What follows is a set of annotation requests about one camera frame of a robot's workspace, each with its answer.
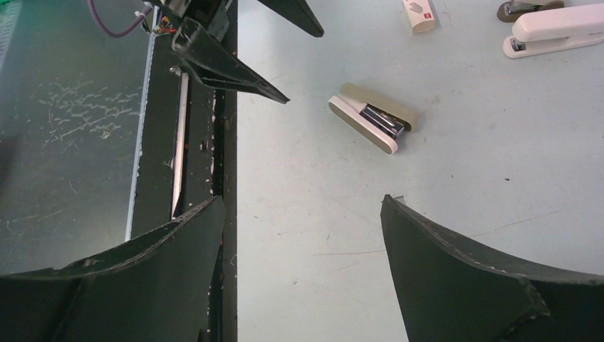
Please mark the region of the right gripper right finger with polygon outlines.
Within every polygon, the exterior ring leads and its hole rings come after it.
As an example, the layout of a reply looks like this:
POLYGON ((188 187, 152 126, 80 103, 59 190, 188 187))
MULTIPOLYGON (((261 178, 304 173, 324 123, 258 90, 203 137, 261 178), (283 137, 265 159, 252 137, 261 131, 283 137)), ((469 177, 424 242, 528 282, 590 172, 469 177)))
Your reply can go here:
POLYGON ((380 212, 410 341, 601 341, 603 277, 506 254, 385 195, 380 212))

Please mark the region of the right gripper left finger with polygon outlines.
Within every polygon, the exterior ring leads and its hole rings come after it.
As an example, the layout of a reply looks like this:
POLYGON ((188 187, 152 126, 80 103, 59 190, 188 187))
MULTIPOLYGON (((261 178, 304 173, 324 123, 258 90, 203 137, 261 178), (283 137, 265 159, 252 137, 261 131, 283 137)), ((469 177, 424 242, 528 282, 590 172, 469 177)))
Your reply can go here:
POLYGON ((198 341, 226 208, 213 197, 180 217, 61 269, 1 278, 3 341, 198 341))

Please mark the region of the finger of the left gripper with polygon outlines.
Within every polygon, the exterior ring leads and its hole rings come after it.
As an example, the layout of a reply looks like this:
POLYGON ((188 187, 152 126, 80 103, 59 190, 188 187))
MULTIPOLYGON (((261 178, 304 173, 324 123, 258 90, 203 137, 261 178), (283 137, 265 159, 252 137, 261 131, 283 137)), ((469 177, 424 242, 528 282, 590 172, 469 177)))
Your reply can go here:
POLYGON ((207 87, 261 95, 281 104, 289 102, 288 97, 228 52, 190 17, 179 25, 172 39, 172 50, 180 57, 183 71, 207 87))
POLYGON ((305 0, 259 0, 278 15, 313 37, 320 38, 324 29, 305 0))

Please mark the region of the beige stapler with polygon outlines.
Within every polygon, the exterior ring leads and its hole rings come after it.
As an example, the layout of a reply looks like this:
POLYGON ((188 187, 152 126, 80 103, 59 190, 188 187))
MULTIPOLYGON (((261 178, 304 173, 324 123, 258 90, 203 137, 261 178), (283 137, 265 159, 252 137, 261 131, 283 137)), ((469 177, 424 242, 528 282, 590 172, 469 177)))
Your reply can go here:
POLYGON ((406 105, 354 83, 344 83, 328 107, 389 155, 397 152, 401 134, 413 131, 418 121, 418 114, 406 105))

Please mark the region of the white stapler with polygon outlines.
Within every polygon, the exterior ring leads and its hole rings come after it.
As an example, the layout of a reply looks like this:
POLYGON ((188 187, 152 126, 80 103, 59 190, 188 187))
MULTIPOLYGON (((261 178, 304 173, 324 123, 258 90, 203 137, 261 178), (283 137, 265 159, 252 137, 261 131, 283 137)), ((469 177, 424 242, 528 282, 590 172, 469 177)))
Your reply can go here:
POLYGON ((504 39, 508 58, 524 58, 603 42, 603 4, 570 6, 521 15, 504 39))

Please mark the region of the small grey stapler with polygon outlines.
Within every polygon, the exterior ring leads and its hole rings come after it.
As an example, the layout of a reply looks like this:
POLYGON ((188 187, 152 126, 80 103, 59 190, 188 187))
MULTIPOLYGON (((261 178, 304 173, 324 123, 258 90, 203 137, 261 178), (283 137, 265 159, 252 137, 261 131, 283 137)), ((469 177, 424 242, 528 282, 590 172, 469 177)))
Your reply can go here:
POLYGON ((520 1, 505 1, 500 5, 496 13, 498 20, 504 23, 513 23, 520 16, 551 9, 561 9, 566 6, 565 1, 555 0, 520 0, 520 1))

